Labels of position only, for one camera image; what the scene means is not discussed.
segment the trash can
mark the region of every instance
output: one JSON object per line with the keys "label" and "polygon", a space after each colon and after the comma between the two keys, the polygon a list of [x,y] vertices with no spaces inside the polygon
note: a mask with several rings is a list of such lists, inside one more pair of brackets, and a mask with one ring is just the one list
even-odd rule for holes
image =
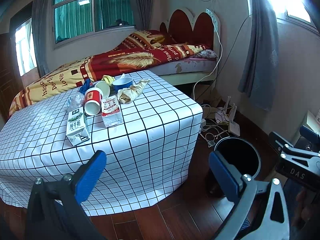
{"label": "trash can", "polygon": [[[261,168],[259,153],[246,140],[226,137],[216,144],[214,150],[219,151],[225,160],[234,165],[241,174],[250,174],[253,179],[259,174]],[[206,177],[206,189],[210,195],[215,197],[224,196],[211,170],[209,170]]]}

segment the milk carton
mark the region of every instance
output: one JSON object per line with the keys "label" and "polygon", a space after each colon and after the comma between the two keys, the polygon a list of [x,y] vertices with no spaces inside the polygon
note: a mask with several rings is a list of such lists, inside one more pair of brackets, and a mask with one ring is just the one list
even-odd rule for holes
{"label": "milk carton", "polygon": [[90,133],[87,128],[87,118],[84,115],[83,107],[69,112],[67,122],[67,137],[73,146],[89,140]]}

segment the red and yellow quilt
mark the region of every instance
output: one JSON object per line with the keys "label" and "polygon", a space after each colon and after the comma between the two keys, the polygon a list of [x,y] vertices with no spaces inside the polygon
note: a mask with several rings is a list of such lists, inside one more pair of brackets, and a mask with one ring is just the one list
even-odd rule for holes
{"label": "red and yellow quilt", "polygon": [[14,112],[59,93],[80,87],[103,75],[117,76],[180,60],[207,49],[205,45],[174,45],[175,41],[159,31],[137,31],[115,49],[64,64],[22,90],[11,103]]}

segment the door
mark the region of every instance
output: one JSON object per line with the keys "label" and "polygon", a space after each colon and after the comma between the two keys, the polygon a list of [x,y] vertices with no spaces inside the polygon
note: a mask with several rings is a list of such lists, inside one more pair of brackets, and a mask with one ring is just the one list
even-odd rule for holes
{"label": "door", "polygon": [[22,88],[21,77],[16,73],[13,62],[10,34],[0,34],[0,113],[5,122],[11,102]]}

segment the window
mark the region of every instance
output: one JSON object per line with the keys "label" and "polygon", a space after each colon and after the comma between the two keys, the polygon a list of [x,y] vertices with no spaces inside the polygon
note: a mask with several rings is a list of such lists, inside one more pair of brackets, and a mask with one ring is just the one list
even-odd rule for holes
{"label": "window", "polygon": [[315,27],[308,12],[306,11],[304,0],[270,0],[277,18],[287,19],[300,24],[307,24]]}
{"label": "window", "polygon": [[20,76],[37,67],[31,18],[16,29],[16,51]]}
{"label": "window", "polygon": [[55,43],[98,31],[134,26],[130,0],[53,0]]}

